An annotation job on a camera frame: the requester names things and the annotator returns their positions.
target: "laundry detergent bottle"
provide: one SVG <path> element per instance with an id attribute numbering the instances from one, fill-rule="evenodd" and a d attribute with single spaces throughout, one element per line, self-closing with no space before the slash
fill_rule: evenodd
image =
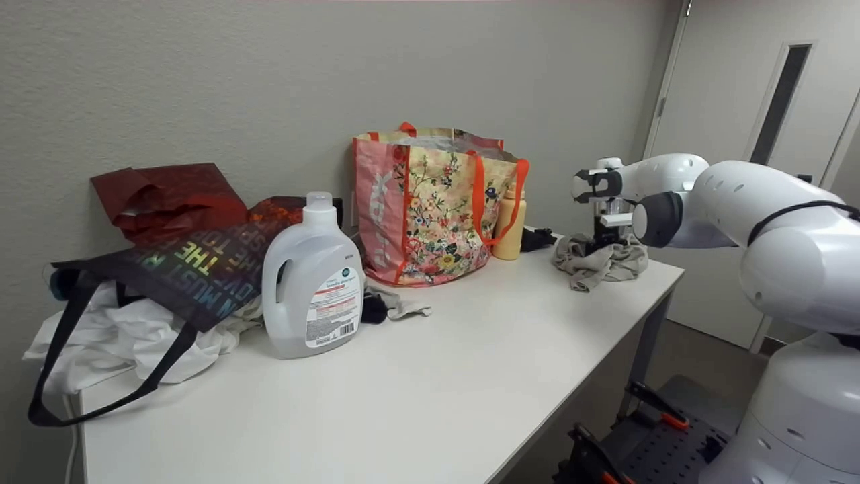
<path id="1" fill-rule="evenodd" d="M 280 357 L 327 351 L 358 332 L 365 273 L 338 228 L 331 194 L 307 194 L 302 224 L 280 232 L 263 261 L 260 303 Z"/>

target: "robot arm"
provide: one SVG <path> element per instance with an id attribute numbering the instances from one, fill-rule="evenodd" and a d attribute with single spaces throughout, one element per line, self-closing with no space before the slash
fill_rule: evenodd
<path id="1" fill-rule="evenodd" d="M 692 152 L 628 167 L 610 159 L 580 178 L 591 185 L 580 202 L 623 202 L 645 244 L 741 246 L 740 284 L 766 314 L 860 336 L 860 213 L 835 194 L 772 167 L 710 167 Z"/>

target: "bottle label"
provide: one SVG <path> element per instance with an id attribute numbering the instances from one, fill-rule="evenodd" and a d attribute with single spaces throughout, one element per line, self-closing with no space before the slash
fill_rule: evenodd
<path id="1" fill-rule="evenodd" d="M 307 310 L 307 347 L 349 338 L 361 322 L 362 284 L 353 265 L 342 265 L 311 296 Z"/>

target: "white table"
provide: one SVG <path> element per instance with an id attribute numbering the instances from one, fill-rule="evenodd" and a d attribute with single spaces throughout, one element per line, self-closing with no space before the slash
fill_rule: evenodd
<path id="1" fill-rule="evenodd" d="M 442 288 L 400 291 L 431 316 L 278 359 L 263 330 L 213 371 L 83 425 L 88 484 L 479 484 L 541 433 L 603 357 L 645 322 L 635 377 L 680 268 L 568 288 L 548 249 Z M 98 408 L 135 379 L 80 396 Z"/>

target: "patterned shopping bag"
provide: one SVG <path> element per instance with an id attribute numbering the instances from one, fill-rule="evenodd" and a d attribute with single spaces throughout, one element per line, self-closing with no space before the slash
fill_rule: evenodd
<path id="1" fill-rule="evenodd" d="M 497 219 L 499 199 L 520 202 L 528 174 L 530 162 L 502 150 L 502 140 L 460 128 L 403 123 L 358 133 L 356 207 L 368 277 L 442 284 L 482 268 L 517 219 L 517 213 Z"/>

